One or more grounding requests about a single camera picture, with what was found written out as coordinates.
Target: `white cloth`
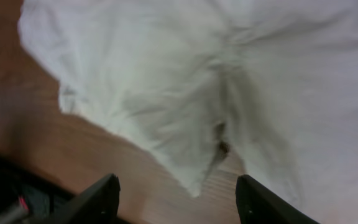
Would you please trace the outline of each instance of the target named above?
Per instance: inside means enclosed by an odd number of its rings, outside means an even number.
[[[25,0],[19,33],[64,113],[192,195],[225,138],[311,218],[358,223],[358,0]]]

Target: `wooden surface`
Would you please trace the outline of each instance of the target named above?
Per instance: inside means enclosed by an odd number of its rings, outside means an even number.
[[[0,0],[0,155],[74,193],[115,173],[119,216],[132,223],[239,223],[234,190],[242,166],[233,152],[201,196],[191,198],[147,153],[60,114],[58,83],[20,47],[20,6]],[[12,141],[18,135],[23,141]]]

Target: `white sheet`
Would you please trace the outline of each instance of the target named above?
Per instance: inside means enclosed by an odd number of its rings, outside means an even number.
[[[64,113],[192,195],[225,138],[311,218],[358,223],[358,0],[25,0],[19,33]]]

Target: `black plastic piece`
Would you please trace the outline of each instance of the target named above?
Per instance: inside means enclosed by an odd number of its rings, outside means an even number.
[[[117,222],[119,181],[109,174],[40,224],[110,224]]]
[[[237,180],[236,203],[242,224],[318,224],[249,175]]]

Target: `light wood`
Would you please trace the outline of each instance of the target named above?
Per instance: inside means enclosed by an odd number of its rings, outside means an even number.
[[[74,193],[116,174],[119,216],[132,223],[239,223],[235,187],[242,166],[233,152],[213,171],[201,196],[191,198],[146,152],[60,114],[58,83],[20,47],[21,4],[0,0],[0,155]],[[19,146],[10,133],[18,119],[25,122]]]

